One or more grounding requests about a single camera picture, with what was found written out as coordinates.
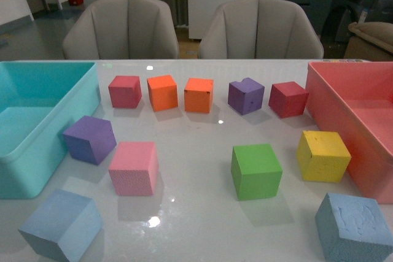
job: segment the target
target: teal plastic bin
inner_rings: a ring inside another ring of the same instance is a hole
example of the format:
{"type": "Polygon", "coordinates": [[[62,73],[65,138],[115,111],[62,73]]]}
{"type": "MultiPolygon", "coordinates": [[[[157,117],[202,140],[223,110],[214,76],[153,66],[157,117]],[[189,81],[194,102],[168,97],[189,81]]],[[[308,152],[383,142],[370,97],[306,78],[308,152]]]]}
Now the teal plastic bin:
{"type": "Polygon", "coordinates": [[[0,63],[0,198],[37,196],[67,153],[62,133],[100,102],[93,62],[0,63]]]}

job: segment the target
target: plastic storage box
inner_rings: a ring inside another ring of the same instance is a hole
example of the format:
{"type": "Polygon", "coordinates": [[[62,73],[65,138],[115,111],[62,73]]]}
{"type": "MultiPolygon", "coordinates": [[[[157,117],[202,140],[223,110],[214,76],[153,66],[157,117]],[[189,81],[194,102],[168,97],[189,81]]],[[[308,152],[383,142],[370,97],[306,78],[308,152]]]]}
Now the plastic storage box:
{"type": "Polygon", "coordinates": [[[393,203],[393,63],[312,62],[306,89],[318,127],[347,146],[347,171],[362,194],[393,203]]]}
{"type": "Polygon", "coordinates": [[[67,153],[63,131],[100,102],[95,63],[0,63],[0,198],[37,196],[67,153]]]}

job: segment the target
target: light blue cube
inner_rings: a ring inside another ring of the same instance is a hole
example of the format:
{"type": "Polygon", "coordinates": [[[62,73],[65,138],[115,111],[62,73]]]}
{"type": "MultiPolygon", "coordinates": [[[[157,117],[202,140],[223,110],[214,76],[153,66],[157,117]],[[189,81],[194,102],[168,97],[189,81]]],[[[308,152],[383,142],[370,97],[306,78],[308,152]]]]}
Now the light blue cube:
{"type": "Polygon", "coordinates": [[[76,262],[102,226],[94,200],[55,190],[19,232],[37,254],[56,261],[76,262]]]}
{"type": "Polygon", "coordinates": [[[393,235],[375,199],[327,193],[315,216],[327,261],[382,262],[393,235]]]}

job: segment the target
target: yellow cube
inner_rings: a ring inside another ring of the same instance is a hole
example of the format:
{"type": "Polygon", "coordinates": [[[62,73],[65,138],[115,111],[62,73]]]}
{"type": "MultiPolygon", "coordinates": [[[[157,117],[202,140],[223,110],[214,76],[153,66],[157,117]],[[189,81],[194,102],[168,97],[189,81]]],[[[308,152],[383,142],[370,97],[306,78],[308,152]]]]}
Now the yellow cube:
{"type": "Polygon", "coordinates": [[[351,160],[337,132],[303,131],[296,152],[303,180],[339,182],[351,160]]]}

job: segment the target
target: chair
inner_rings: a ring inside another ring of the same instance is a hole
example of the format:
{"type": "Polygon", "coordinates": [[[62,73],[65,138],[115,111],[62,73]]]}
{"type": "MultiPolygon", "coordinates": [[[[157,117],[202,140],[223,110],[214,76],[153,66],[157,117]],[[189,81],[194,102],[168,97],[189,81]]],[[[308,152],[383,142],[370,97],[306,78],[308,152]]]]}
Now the chair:
{"type": "Polygon", "coordinates": [[[160,0],[98,0],[63,40],[67,60],[179,58],[171,11],[160,0]]]}
{"type": "Polygon", "coordinates": [[[217,8],[201,59],[320,59],[324,49],[303,9],[285,0],[233,0],[217,8]]]}
{"type": "Polygon", "coordinates": [[[351,23],[345,59],[393,61],[393,24],[381,21],[351,23]]]}

